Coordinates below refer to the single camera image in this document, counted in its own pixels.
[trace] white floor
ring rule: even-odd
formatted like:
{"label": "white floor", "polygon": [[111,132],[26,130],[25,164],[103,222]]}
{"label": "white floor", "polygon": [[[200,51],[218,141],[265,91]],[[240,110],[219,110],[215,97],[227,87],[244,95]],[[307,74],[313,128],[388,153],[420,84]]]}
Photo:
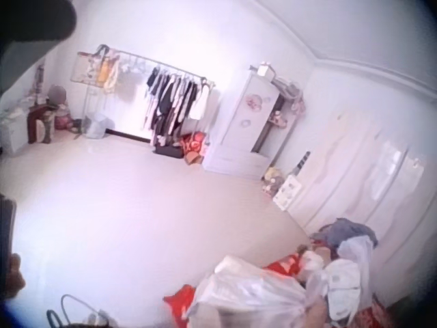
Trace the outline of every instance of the white floor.
{"label": "white floor", "polygon": [[[62,294],[122,327],[170,321],[161,301],[226,254],[265,265],[306,242],[259,182],[212,174],[109,136],[29,146],[3,159],[0,191],[18,203],[13,251],[27,286],[11,302],[32,327]],[[74,320],[86,309],[67,301]]]}

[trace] clothes pile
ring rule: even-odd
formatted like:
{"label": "clothes pile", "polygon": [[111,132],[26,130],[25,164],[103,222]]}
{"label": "clothes pile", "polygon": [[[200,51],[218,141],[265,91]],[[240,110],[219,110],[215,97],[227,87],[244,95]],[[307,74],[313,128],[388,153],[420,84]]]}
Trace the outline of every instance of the clothes pile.
{"label": "clothes pile", "polygon": [[377,244],[365,225],[338,219],[264,269],[227,256],[197,289],[185,285],[164,301],[180,328],[300,328],[320,299],[327,307],[320,316],[334,327],[392,327],[369,288]]}

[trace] white cabinet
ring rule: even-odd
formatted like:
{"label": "white cabinet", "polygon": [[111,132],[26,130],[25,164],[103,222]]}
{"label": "white cabinet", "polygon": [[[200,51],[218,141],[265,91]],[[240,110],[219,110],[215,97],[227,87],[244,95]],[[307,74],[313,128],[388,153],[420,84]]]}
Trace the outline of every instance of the white cabinet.
{"label": "white cabinet", "polygon": [[254,147],[278,97],[279,90],[253,72],[246,72],[236,81],[222,101],[203,167],[222,174],[260,179],[273,156],[263,156]]}

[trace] white plastic bag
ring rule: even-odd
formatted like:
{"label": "white plastic bag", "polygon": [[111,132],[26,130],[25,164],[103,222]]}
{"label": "white plastic bag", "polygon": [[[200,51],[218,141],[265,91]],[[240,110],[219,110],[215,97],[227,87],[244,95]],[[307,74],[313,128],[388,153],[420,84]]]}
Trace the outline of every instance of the white plastic bag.
{"label": "white plastic bag", "polygon": [[186,316],[200,304],[214,306],[226,327],[303,327],[305,289],[291,277],[227,256],[198,286]]}
{"label": "white plastic bag", "polygon": [[0,145],[8,155],[15,155],[27,145],[27,114],[20,107],[0,117]]}
{"label": "white plastic bag", "polygon": [[361,299],[359,310],[370,308],[372,293],[370,289],[370,261],[373,243],[368,236],[349,238],[342,242],[337,250],[340,258],[357,263],[361,275]]}
{"label": "white plastic bag", "polygon": [[320,255],[317,255],[313,251],[306,251],[299,261],[299,266],[298,281],[306,282],[312,273],[321,271],[325,263],[323,257]]}
{"label": "white plastic bag", "polygon": [[311,307],[320,296],[325,297],[328,294],[328,287],[328,274],[324,270],[314,272],[305,285],[306,308]]}
{"label": "white plastic bag", "polygon": [[101,113],[88,113],[83,120],[85,136],[90,139],[102,139],[107,129],[107,122],[107,117]]}
{"label": "white plastic bag", "polygon": [[340,258],[325,269],[328,276],[329,316],[333,321],[349,317],[348,325],[354,319],[360,304],[360,271],[357,263]]}

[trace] clothing rack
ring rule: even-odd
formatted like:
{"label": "clothing rack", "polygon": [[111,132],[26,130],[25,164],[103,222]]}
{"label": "clothing rack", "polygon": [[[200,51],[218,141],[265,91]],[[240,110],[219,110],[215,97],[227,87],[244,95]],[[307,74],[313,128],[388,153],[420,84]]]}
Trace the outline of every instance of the clothing rack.
{"label": "clothing rack", "polygon": [[132,57],[141,58],[141,59],[144,59],[144,60],[149,61],[149,62],[154,62],[154,63],[157,64],[157,65],[163,65],[163,66],[165,66],[165,67],[167,67],[167,68],[170,68],[170,69],[173,69],[173,70],[177,70],[178,72],[182,72],[182,73],[185,73],[185,74],[191,75],[191,76],[193,76],[193,77],[197,77],[197,78],[199,78],[199,79],[205,79],[205,80],[206,80],[205,77],[201,77],[200,75],[198,75],[198,74],[194,74],[194,73],[189,72],[189,71],[187,71],[187,70],[181,70],[180,68],[177,68],[177,67],[175,67],[175,66],[172,66],[172,65],[169,65],[169,64],[166,64],[166,63],[163,63],[162,61],[158,61],[158,60],[155,60],[155,59],[152,59],[152,58],[149,58],[149,57],[144,57],[144,56],[140,56],[140,55],[135,55],[134,53],[129,53],[128,51],[122,51],[122,50],[117,50],[117,49],[113,49],[113,50],[114,50],[116,53],[123,53],[123,54],[125,54],[125,55],[129,55],[129,56],[132,56]]}

